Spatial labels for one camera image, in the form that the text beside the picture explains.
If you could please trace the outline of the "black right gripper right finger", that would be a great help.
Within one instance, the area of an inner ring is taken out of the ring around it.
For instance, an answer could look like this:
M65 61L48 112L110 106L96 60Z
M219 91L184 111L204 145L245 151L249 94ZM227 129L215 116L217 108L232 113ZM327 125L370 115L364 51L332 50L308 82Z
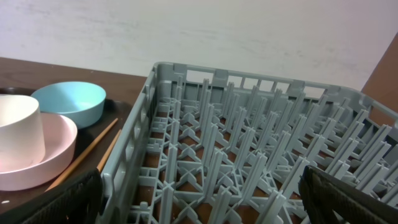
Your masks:
M298 183L311 223L397 223L397 209L314 166L306 166Z

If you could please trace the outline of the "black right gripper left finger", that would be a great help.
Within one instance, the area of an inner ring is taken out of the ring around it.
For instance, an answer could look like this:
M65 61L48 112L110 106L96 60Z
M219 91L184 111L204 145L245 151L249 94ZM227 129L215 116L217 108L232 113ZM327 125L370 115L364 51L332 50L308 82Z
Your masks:
M93 169L1 214L1 224L94 223L102 198L102 178Z

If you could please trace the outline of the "cream white cup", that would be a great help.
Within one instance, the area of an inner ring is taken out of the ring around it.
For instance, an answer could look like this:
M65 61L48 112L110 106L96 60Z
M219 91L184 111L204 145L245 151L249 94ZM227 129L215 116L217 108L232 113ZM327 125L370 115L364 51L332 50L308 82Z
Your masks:
M1 172L38 164L45 155L39 102L25 95L1 95Z

